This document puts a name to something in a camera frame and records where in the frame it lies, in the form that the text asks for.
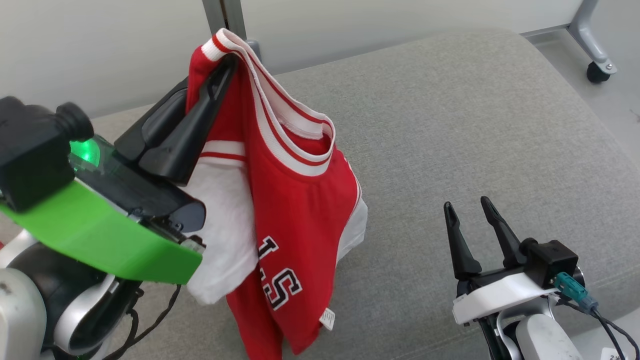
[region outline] caster wheel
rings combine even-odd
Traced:
[[[590,82],[599,84],[603,81],[609,80],[610,77],[611,75],[602,72],[594,61],[589,64],[589,67],[587,68],[587,79],[589,79]]]

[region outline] floor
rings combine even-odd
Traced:
[[[593,32],[618,73],[599,85],[586,78],[591,59],[566,30],[528,37],[600,117],[640,167],[640,1],[600,0]]]

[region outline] green light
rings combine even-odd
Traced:
[[[71,145],[71,153],[78,158],[91,163],[97,167],[100,164],[100,147],[94,139],[89,139],[85,142],[69,142]]]

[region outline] white wall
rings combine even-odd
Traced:
[[[568,24],[581,0],[242,0],[248,38],[271,72],[346,58],[434,32]]]
[[[90,116],[149,104],[210,35],[201,0],[1,0],[0,97]]]

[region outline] metal frame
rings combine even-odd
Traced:
[[[260,46],[256,40],[246,39],[246,29],[242,13],[241,0],[202,0],[209,28],[214,33],[220,28],[227,28],[245,39],[251,46],[258,59],[260,56]],[[609,55],[604,51],[600,43],[593,36],[591,29],[591,17],[598,4],[598,0],[582,0],[580,8],[569,25],[554,26],[553,28],[541,29],[523,34],[524,36],[546,33],[549,31],[566,28],[575,41],[580,44],[584,52],[598,65],[605,74],[613,75],[618,68],[613,64]]]
[[[575,41],[580,44],[587,55],[598,65],[600,70],[606,74],[615,74],[618,69],[609,59],[609,55],[593,36],[591,30],[591,16],[595,10],[598,0],[582,0],[578,12],[569,24],[567,30]]]
[[[207,15],[209,29],[214,34],[220,28],[227,28],[246,41],[261,60],[260,45],[256,40],[247,40],[242,4],[240,0],[202,0]]]

